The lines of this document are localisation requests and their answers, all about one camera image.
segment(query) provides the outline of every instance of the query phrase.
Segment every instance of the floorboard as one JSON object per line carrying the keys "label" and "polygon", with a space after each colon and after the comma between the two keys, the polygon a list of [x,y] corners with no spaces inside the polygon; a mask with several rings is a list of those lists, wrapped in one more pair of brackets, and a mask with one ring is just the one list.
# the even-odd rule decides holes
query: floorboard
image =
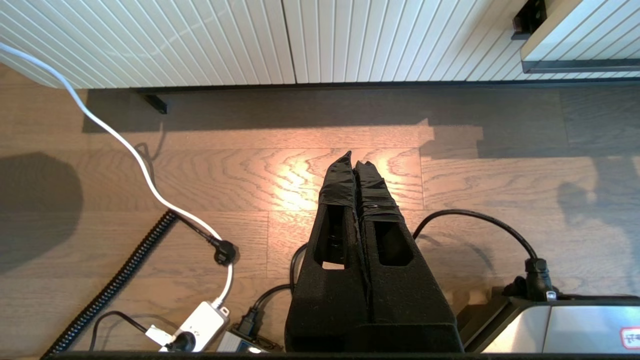
{"label": "floorboard", "polygon": [[[5,67],[0,90],[0,323],[12,330],[0,357],[37,358],[164,208],[64,91]],[[326,168],[348,150],[376,164],[410,230],[434,210],[484,211],[532,243],[563,291],[640,294],[638,86],[175,94],[167,116],[127,90],[81,97],[147,153],[167,199],[239,246],[232,321],[288,281]],[[418,245],[456,312],[523,273],[518,244],[475,219],[435,220]],[[171,329],[225,276],[178,224],[109,308]],[[262,334],[279,343],[290,298],[266,307]],[[110,319],[97,348],[156,346]]]}

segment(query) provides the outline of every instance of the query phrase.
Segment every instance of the power adapter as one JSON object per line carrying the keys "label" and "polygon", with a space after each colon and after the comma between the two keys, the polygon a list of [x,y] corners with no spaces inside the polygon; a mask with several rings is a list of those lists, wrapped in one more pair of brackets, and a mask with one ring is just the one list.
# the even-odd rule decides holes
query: power adapter
{"label": "power adapter", "polygon": [[147,336],[163,346],[160,352],[201,352],[228,323],[226,307],[218,309],[213,303],[203,301],[168,342],[165,342],[168,334],[154,326],[147,331]]}

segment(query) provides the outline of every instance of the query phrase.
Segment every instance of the black plug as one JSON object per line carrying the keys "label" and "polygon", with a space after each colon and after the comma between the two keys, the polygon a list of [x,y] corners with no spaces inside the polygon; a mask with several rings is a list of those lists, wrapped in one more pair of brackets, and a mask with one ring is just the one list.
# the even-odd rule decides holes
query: black plug
{"label": "black plug", "polygon": [[551,284],[547,260],[530,258],[524,262],[527,272],[527,299],[531,301],[553,301],[557,293]]}
{"label": "black plug", "polygon": [[236,258],[234,244],[227,240],[216,239],[213,236],[207,236],[207,241],[216,248],[214,259],[219,265],[227,266],[234,262]]}
{"label": "black plug", "polygon": [[238,324],[236,332],[252,341],[258,336],[260,325],[258,324],[260,310],[256,307],[249,308],[249,311],[242,317],[242,321]]}
{"label": "black plug", "polygon": [[175,340],[164,346],[169,352],[192,352],[196,347],[196,337],[193,333],[184,331]]}

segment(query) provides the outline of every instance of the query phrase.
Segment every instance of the white cable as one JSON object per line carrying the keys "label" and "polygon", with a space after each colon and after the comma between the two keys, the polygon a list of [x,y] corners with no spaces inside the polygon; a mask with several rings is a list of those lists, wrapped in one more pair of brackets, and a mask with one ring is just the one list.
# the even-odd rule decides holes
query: white cable
{"label": "white cable", "polygon": [[[125,138],[123,138],[122,135],[118,134],[114,129],[111,128],[111,126],[107,125],[105,122],[103,122],[102,120],[98,119],[97,116],[95,116],[92,112],[89,111],[88,108],[86,108],[86,106],[84,105],[82,100],[80,100],[80,96],[78,96],[77,92],[74,90],[74,88],[67,81],[67,79],[65,79],[65,77],[62,74],[60,74],[56,69],[52,68],[48,64],[36,59],[35,57],[33,57],[33,56],[31,56],[31,55],[29,55],[27,53],[23,53],[22,51],[20,51],[18,49],[14,49],[11,46],[6,45],[3,42],[0,42],[0,49],[2,49],[3,51],[6,51],[7,53],[10,53],[12,55],[16,55],[19,58],[27,60],[28,62],[32,63],[33,65],[41,67],[44,70],[48,71],[51,75],[55,76],[56,79],[58,79],[62,83],[62,85],[65,86],[65,88],[67,89],[67,91],[69,92],[71,97],[75,100],[75,102],[78,105],[78,107],[80,108],[80,110],[82,110],[82,112],[87,117],[89,117],[89,119],[93,120],[101,128],[105,129],[109,134],[113,135],[116,139],[118,139],[118,141],[121,142],[122,145],[124,145],[127,148],[127,150],[129,150],[129,152],[131,152],[133,157],[136,158],[136,161],[138,161],[138,165],[140,165],[140,169],[142,169],[142,174],[145,176],[145,180],[147,181],[147,185],[149,186],[149,189],[151,189],[151,192],[154,194],[154,196],[156,197],[156,199],[158,199],[159,202],[161,202],[167,208],[170,208],[171,210],[174,210],[176,213],[195,221],[200,226],[202,226],[207,231],[209,231],[214,237],[216,237],[218,239],[222,239],[220,237],[220,235],[218,235],[218,233],[211,226],[207,225],[206,222],[202,221],[200,218],[198,218],[197,216],[191,214],[190,212],[178,208],[176,205],[173,205],[172,203],[168,202],[167,200],[165,200],[160,195],[160,193],[158,192],[158,190],[154,186],[153,182],[151,181],[151,176],[149,175],[149,171],[147,170],[147,166],[145,165],[145,162],[142,160],[142,157],[140,156],[140,154],[138,154],[136,149],[131,144],[129,144],[129,142]],[[217,306],[215,306],[216,308],[220,307],[222,302],[227,297],[227,295],[229,293],[229,290],[231,289],[231,282],[233,280],[233,272],[234,272],[233,271],[233,264],[229,264],[229,266],[227,267],[227,270],[228,270],[228,274],[227,274],[227,283],[225,285],[225,288],[222,291],[222,293],[220,294],[220,296],[214,301],[214,304],[217,304]]]}

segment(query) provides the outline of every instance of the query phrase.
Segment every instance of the power plug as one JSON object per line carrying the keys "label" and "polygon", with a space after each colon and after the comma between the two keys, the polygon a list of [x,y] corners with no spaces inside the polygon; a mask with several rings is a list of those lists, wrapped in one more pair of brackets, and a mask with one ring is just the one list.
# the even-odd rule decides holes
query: power plug
{"label": "power plug", "polygon": [[211,302],[203,301],[160,352],[200,352],[228,323],[229,310],[226,307],[216,309]]}

